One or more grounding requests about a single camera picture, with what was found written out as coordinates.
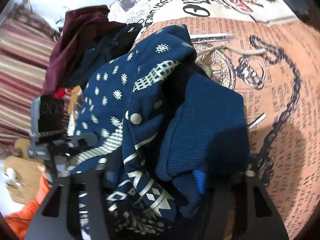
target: maroon garment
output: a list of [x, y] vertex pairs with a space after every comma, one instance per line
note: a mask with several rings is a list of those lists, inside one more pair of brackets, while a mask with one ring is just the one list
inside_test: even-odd
[[54, 94], [70, 77], [87, 43], [126, 26], [123, 23], [109, 22], [106, 16], [109, 12], [106, 5], [100, 5], [66, 13], [62, 36], [50, 56], [42, 88], [43, 95]]

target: chain print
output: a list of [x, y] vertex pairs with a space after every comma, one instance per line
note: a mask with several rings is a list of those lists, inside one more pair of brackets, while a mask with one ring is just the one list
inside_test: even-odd
[[297, 103], [299, 101], [300, 97], [300, 87], [301, 87], [301, 79], [300, 79], [300, 71], [297, 69], [296, 64], [286, 55], [283, 48], [277, 46], [273, 46], [270, 44], [267, 44], [262, 39], [258, 38], [255, 35], [251, 35], [249, 38], [251, 46], [253, 46], [255, 49], [261, 49], [265, 48], [269, 53], [273, 54], [275, 56], [275, 59], [272, 60], [267, 55], [263, 55], [263, 59], [266, 60], [270, 65], [276, 65], [281, 62], [281, 60], [285, 60], [286, 63], [289, 65], [290, 69], [292, 69], [293, 73], [293, 87], [292, 87], [292, 95], [290, 98], [290, 101], [286, 105], [286, 109], [281, 113], [279, 120], [275, 121], [272, 124], [272, 130], [267, 134], [267, 136], [264, 138], [263, 145], [260, 149], [260, 152], [258, 154], [251, 155], [251, 170], [258, 173], [258, 171], [261, 171], [263, 168], [264, 171], [261, 176], [261, 181], [265, 184], [265, 187], [269, 186], [270, 180], [273, 178], [274, 171], [273, 171], [273, 161], [269, 157], [272, 143], [278, 136], [278, 133], [283, 128], [283, 125], [287, 122], [290, 115], [295, 110], [295, 107], [297, 106]]

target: drawstring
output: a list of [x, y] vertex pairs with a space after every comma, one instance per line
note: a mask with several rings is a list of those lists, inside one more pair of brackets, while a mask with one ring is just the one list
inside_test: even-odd
[[204, 53], [212, 52], [216, 49], [228, 49], [228, 50], [230, 50], [234, 53], [240, 54], [240, 55], [261, 55], [261, 54], [264, 54], [267, 52], [266, 49], [253, 49], [253, 50], [236, 49], [236, 48], [233, 48], [225, 43], [220, 43], [220, 44], [215, 45], [209, 49], [204, 49], [201, 52], [198, 52], [197, 57], [203, 55]]

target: orange fabric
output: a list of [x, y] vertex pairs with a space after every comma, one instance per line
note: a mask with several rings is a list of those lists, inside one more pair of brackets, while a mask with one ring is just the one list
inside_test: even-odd
[[35, 215], [49, 190], [50, 185], [42, 173], [40, 177], [39, 191], [36, 195], [36, 198], [24, 205], [19, 212], [12, 213], [4, 218], [19, 239], [24, 239], [29, 223], [31, 222], [33, 216]]

